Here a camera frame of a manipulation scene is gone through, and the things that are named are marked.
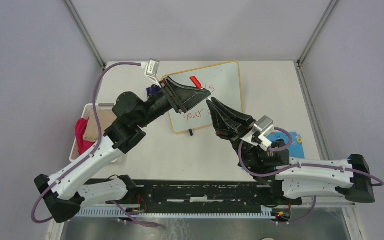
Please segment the red whiteboard marker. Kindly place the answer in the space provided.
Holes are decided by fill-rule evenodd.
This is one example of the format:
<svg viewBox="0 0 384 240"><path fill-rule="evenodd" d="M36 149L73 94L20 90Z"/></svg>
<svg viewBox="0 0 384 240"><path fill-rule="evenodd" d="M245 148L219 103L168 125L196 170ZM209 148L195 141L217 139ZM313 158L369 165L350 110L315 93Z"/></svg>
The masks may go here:
<svg viewBox="0 0 384 240"><path fill-rule="evenodd" d="M208 89L205 89L203 87L203 85L198 80L198 78L196 76L191 76L189 79L192 81L192 83L197 88L195 93L198 94L198 96L200 98L205 98L206 100L210 101L211 100L211 92Z"/></svg>

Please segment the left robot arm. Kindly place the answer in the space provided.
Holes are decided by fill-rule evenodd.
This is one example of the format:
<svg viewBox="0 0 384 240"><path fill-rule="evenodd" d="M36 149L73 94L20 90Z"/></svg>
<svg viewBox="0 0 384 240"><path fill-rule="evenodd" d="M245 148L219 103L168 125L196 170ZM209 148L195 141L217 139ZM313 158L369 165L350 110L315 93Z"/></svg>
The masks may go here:
<svg viewBox="0 0 384 240"><path fill-rule="evenodd" d="M64 223L81 209L108 201L133 203L137 190L129 176L95 184L87 181L135 148L146 136L142 129L150 123L170 110L187 113L211 96L207 89L179 84L169 76L160 84L160 92L147 101L131 91L122 93L112 108L116 119L102 132L100 140L62 170L50 176L40 174L34 179L55 222Z"/></svg>

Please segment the red marker cap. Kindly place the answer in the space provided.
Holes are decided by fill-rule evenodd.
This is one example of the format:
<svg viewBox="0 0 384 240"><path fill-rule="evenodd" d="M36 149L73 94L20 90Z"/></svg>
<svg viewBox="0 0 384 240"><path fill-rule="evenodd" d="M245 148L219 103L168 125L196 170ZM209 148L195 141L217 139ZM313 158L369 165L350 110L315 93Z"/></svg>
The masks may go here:
<svg viewBox="0 0 384 240"><path fill-rule="evenodd" d="M189 79L196 86L196 88L198 88L198 89L202 89L203 88L202 84L200 83L200 81L198 80L198 78L196 76L191 76Z"/></svg>

